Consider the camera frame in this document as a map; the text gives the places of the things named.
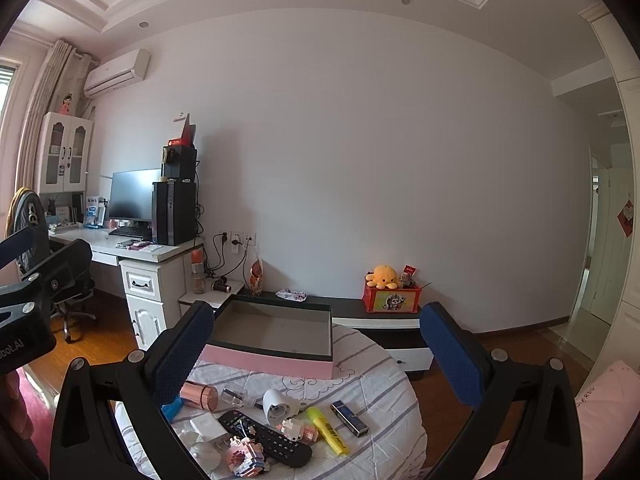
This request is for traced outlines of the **blue object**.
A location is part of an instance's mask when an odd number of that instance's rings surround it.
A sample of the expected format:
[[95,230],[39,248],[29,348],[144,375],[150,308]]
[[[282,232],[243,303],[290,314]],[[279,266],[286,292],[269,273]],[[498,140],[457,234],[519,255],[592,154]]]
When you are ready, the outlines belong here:
[[172,422],[183,408],[183,398],[176,396],[170,403],[164,404],[160,410],[162,411],[168,422]]

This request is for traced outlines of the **blue gold rectangular case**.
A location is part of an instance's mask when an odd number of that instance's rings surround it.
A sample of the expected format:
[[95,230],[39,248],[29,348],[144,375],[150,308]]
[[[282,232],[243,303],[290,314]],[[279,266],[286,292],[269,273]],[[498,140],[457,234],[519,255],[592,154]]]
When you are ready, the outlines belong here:
[[369,427],[343,401],[333,402],[330,408],[355,437],[363,437],[369,432]]

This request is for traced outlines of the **white cup-shaped device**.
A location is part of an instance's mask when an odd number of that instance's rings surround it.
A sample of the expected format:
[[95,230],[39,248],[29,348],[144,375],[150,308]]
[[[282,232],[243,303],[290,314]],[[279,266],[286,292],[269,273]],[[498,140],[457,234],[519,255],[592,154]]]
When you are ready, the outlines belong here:
[[277,427],[285,419],[295,417],[300,411],[300,401],[276,389],[267,390],[262,396],[262,411],[269,426]]

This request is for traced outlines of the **pink block figure toy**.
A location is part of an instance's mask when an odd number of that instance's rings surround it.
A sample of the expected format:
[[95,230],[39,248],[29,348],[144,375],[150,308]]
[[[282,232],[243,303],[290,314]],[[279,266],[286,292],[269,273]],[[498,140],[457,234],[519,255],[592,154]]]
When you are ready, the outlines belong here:
[[230,439],[226,462],[236,478],[253,478],[270,471],[264,448],[249,438]]

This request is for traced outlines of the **black speaker box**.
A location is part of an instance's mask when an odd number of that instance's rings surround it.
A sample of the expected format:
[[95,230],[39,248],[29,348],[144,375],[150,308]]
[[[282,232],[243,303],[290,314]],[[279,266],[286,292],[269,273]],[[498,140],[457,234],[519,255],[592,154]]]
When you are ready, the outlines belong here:
[[160,177],[165,180],[193,181],[195,179],[198,151],[191,145],[166,145],[163,147]]

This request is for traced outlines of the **white round case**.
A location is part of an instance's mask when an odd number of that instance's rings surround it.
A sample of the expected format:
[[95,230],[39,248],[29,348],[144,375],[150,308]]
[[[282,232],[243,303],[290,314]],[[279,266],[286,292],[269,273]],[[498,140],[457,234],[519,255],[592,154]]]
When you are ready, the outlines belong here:
[[190,447],[190,453],[206,474],[211,474],[221,462],[221,455],[207,442],[196,442]]

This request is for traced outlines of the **black remote control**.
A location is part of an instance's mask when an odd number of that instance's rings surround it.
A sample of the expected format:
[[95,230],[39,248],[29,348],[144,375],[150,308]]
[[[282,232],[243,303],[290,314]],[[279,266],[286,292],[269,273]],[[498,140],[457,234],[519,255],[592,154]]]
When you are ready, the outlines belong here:
[[249,438],[259,443],[265,456],[291,467],[302,468],[312,457],[312,449],[302,442],[292,441],[280,432],[246,416],[238,410],[229,410],[218,417],[218,422],[228,434],[239,439]]

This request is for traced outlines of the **computer monitor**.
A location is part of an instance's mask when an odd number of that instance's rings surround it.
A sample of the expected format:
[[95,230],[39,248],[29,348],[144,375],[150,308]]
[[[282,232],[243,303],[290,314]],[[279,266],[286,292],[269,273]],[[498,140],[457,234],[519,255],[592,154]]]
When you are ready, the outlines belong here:
[[149,226],[152,221],[153,188],[158,180],[158,168],[114,172],[108,218]]

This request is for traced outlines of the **orange octopus plush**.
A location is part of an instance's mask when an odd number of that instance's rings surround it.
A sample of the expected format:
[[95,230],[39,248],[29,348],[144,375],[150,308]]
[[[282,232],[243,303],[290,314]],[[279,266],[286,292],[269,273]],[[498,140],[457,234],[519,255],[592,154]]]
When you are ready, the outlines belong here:
[[394,268],[387,264],[380,264],[374,270],[366,275],[366,285],[376,289],[398,289],[398,274]]

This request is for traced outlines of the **yellow highlighter marker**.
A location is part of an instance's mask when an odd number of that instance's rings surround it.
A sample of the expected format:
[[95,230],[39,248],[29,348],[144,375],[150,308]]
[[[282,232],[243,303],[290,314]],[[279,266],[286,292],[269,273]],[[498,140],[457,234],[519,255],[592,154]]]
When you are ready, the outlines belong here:
[[306,409],[306,415],[337,456],[346,456],[349,453],[345,442],[326,419],[326,416],[323,415],[322,411],[312,406]]

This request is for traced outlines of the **pink pillow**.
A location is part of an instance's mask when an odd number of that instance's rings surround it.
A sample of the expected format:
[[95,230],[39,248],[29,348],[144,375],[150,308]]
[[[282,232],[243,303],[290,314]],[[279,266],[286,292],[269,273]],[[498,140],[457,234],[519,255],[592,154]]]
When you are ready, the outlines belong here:
[[[639,479],[639,371],[610,364],[575,398],[582,436],[581,479]],[[498,479],[510,441],[495,444],[474,479]],[[570,456],[536,456],[505,479],[569,479]]]

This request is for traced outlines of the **orange snack bag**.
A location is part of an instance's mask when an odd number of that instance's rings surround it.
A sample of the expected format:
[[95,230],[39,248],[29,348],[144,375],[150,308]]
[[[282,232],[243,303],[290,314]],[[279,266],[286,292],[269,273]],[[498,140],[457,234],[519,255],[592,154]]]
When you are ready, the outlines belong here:
[[250,266],[250,280],[248,281],[250,286],[250,293],[253,296],[259,296],[264,288],[264,266],[262,260],[257,258]]

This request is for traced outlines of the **clear glass bottle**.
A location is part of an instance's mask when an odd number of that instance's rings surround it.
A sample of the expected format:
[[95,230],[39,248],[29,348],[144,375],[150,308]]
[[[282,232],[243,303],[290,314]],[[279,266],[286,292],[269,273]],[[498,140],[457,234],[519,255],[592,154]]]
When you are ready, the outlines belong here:
[[219,393],[221,403],[233,406],[234,408],[242,408],[245,404],[245,396],[243,393],[233,391],[229,388],[223,388]]

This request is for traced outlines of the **white charger adapter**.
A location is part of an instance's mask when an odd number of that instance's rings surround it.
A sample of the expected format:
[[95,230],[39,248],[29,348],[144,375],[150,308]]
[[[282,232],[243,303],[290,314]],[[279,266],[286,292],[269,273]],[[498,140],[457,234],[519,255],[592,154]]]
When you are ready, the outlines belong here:
[[190,425],[203,442],[220,442],[228,436],[228,431],[209,412],[192,418]]

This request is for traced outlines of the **pink storage box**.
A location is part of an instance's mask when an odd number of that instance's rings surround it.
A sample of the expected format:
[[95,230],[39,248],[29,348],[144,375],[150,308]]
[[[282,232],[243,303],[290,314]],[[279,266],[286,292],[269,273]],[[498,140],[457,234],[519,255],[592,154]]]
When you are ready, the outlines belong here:
[[334,369],[331,308],[233,295],[216,309],[200,359],[250,372],[328,380]]

